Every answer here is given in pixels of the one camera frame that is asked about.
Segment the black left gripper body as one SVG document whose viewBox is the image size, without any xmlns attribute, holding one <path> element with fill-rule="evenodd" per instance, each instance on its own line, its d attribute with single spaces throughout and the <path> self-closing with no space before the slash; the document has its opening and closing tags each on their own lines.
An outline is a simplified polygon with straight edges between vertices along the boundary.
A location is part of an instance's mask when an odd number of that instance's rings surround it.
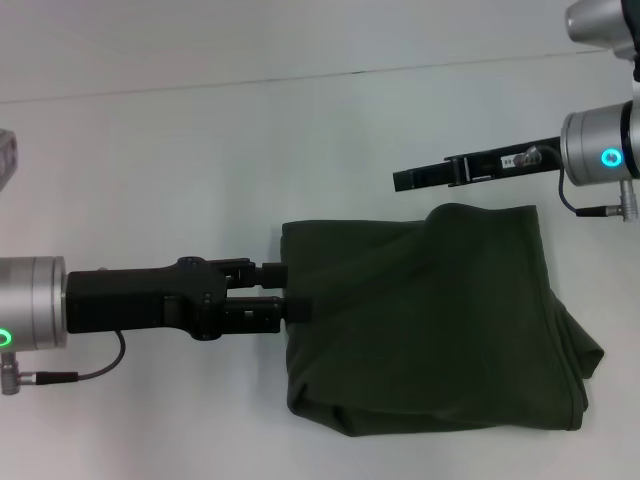
<svg viewBox="0 0 640 480">
<path fill-rule="evenodd" d="M 196 257 L 162 268 L 74 271 L 66 283 L 67 331 L 172 328 L 215 340 L 226 297 L 226 276 Z"/>
</svg>

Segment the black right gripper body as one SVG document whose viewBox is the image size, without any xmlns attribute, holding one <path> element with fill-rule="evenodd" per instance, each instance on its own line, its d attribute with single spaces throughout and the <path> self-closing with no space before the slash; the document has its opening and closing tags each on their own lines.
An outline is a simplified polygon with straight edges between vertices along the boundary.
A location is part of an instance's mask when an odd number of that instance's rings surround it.
<svg viewBox="0 0 640 480">
<path fill-rule="evenodd" d="M 560 138 L 552 137 L 447 157 L 450 187 L 546 173 L 559 169 Z"/>
</svg>

